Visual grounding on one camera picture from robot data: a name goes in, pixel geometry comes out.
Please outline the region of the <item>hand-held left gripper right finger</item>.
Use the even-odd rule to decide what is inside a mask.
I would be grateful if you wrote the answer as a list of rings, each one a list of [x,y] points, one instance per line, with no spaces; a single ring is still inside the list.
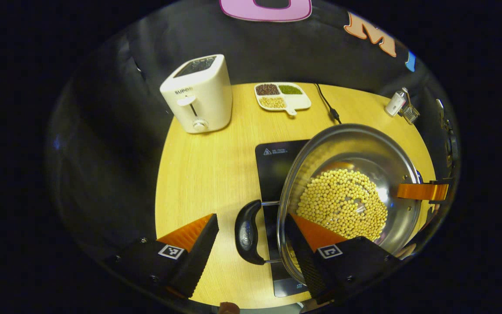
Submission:
[[[364,236],[347,239],[293,213],[285,218],[285,234],[318,304],[351,298],[402,266],[399,258]]]

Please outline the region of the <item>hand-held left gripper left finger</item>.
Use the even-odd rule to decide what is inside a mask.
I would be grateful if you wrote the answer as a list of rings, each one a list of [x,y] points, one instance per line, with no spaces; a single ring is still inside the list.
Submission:
[[[133,284],[157,295],[188,299],[201,279],[219,231],[216,213],[157,240],[141,237],[105,259]]]

